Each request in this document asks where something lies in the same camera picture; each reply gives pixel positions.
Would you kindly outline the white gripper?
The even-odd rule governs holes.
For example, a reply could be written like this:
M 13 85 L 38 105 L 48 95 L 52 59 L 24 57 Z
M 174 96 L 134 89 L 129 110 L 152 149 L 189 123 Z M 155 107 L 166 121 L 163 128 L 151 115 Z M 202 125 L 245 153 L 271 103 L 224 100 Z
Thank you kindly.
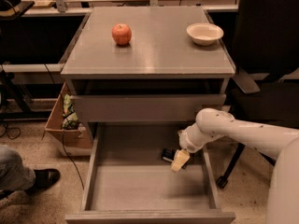
M 178 131 L 178 140 L 182 149 L 175 152 L 174 159 L 171 162 L 171 170 L 174 172 L 178 172 L 187 163 L 190 153 L 196 153 L 199 150 L 199 147 L 191 141 L 185 130 Z

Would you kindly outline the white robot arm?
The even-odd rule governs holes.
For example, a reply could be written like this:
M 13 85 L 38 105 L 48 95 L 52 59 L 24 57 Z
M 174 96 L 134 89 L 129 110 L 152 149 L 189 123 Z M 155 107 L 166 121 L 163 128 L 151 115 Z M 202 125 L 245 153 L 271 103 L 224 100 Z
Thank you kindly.
M 239 120 L 227 112 L 205 108 L 178 136 L 180 149 L 171 163 L 175 172 L 192 153 L 223 136 L 274 159 L 265 224 L 299 224 L 299 130 Z

